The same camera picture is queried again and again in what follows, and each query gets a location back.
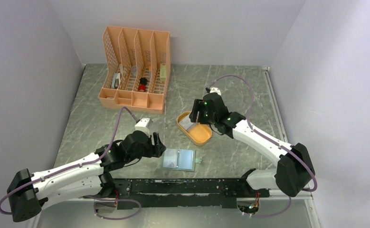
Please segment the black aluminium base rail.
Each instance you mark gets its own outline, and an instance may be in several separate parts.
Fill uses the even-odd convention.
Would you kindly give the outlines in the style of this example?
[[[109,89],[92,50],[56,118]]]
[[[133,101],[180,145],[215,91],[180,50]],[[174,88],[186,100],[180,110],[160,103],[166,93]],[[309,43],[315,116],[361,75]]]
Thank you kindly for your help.
[[[243,178],[224,179],[114,179],[115,194],[102,201],[118,199],[118,209],[162,207],[236,208],[239,198],[268,198],[275,190],[249,188]]]

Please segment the red black stamp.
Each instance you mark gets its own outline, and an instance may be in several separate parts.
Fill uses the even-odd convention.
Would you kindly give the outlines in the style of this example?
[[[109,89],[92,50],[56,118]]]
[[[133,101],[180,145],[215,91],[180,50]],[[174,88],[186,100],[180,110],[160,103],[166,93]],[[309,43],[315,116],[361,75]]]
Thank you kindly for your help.
[[[141,77],[139,80],[139,87],[138,91],[139,92],[145,92],[146,91],[146,86],[147,86],[148,80],[145,77]]]

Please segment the grey credit card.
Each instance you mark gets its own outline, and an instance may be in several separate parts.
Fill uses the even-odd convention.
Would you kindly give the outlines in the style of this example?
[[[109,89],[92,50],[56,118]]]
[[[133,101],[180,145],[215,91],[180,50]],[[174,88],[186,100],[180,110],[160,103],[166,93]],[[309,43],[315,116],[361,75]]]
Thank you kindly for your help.
[[[193,128],[196,125],[196,123],[191,122],[191,120],[189,118],[184,118],[180,122],[180,124],[184,128],[185,131],[190,130],[191,128]]]

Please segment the white VIP card in holder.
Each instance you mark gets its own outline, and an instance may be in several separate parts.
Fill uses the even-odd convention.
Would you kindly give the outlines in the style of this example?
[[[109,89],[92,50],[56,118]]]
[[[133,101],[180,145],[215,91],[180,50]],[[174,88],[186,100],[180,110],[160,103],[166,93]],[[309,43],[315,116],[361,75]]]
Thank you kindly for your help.
[[[162,166],[166,169],[178,169],[179,150],[178,149],[167,149],[163,153]]]

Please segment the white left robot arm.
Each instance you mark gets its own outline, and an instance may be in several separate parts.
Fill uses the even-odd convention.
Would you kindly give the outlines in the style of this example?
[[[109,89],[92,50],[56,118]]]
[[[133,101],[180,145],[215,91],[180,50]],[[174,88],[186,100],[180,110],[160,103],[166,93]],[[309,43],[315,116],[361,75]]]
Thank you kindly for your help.
[[[12,220],[26,221],[50,206],[73,198],[110,197],[116,191],[111,171],[142,157],[159,158],[165,150],[158,133],[147,135],[136,130],[75,162],[35,173],[20,170],[7,189]]]

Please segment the orange plastic desk organizer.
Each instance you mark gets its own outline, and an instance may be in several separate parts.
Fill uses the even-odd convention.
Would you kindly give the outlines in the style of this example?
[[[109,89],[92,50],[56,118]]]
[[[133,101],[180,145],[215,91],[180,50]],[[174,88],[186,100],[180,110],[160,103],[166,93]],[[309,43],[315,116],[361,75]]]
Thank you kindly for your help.
[[[171,34],[137,28],[106,27],[103,33],[107,76],[98,99],[106,108],[126,106],[133,111],[162,114],[171,73]],[[160,64],[165,63],[167,80],[160,83]],[[121,72],[118,89],[111,88],[114,73]],[[139,80],[148,80],[139,92]]]

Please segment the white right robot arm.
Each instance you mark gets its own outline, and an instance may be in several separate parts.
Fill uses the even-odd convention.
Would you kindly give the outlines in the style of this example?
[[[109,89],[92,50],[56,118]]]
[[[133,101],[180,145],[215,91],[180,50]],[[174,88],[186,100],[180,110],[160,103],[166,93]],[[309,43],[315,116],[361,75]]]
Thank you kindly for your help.
[[[245,173],[240,192],[250,197],[260,189],[278,189],[289,197],[307,191],[306,185],[315,173],[307,148],[281,141],[255,125],[238,112],[230,112],[216,92],[195,99],[189,116],[192,123],[213,125],[218,132],[247,144],[275,165],[268,170]]]

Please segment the green leather card holder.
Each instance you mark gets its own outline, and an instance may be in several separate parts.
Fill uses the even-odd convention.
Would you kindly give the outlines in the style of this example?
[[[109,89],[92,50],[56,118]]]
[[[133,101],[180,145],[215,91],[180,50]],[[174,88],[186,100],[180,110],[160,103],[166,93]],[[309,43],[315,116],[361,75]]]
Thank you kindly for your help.
[[[178,169],[172,169],[177,171],[195,171],[195,165],[202,162],[202,158],[196,157],[195,150],[189,149],[178,149],[179,150],[179,159],[178,159]]]

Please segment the pale green eraser box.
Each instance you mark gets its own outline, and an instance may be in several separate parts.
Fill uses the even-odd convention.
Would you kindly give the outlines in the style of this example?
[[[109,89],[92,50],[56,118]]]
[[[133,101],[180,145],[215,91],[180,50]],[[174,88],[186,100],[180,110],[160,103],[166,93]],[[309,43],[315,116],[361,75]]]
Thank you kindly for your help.
[[[167,68],[165,63],[160,64],[160,83],[165,84],[167,80]]]

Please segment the grey white utility knife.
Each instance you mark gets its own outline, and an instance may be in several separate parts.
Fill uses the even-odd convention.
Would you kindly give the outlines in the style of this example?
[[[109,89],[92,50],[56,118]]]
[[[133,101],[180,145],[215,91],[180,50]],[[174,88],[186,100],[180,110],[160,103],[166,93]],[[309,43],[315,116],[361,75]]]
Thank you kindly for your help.
[[[121,72],[114,73],[112,82],[111,82],[111,88],[118,89],[120,81],[121,81]]]

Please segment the yellow oval tray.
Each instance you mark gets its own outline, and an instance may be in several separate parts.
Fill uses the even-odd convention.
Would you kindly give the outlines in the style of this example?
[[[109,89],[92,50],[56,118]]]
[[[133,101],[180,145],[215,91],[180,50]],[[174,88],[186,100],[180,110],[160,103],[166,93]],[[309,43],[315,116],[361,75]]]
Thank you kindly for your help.
[[[185,131],[180,122],[184,118],[189,118],[190,111],[185,111],[177,117],[177,126],[179,129],[197,146],[205,145],[212,137],[212,130],[207,126],[200,123],[188,131]]]

